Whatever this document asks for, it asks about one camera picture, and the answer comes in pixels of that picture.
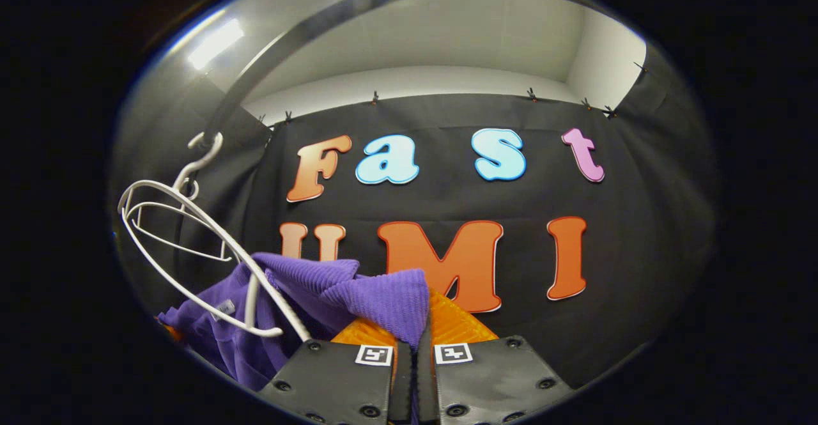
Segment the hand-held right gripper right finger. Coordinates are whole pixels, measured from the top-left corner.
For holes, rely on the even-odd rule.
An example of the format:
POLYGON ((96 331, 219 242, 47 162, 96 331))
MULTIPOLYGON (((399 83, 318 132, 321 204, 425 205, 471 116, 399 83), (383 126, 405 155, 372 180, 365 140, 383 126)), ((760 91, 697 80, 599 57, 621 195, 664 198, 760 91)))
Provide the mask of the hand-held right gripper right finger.
POLYGON ((520 335, 499 337, 437 291, 417 352, 422 424, 517 424, 575 390, 520 335))

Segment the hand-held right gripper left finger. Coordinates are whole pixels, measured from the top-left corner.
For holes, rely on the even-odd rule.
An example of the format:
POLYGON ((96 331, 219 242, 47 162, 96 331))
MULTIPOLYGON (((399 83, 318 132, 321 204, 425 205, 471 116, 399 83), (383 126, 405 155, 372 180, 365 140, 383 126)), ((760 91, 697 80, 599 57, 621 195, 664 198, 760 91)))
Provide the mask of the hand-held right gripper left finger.
POLYGON ((312 424, 411 422, 412 352, 365 318, 309 339, 258 393, 312 424))

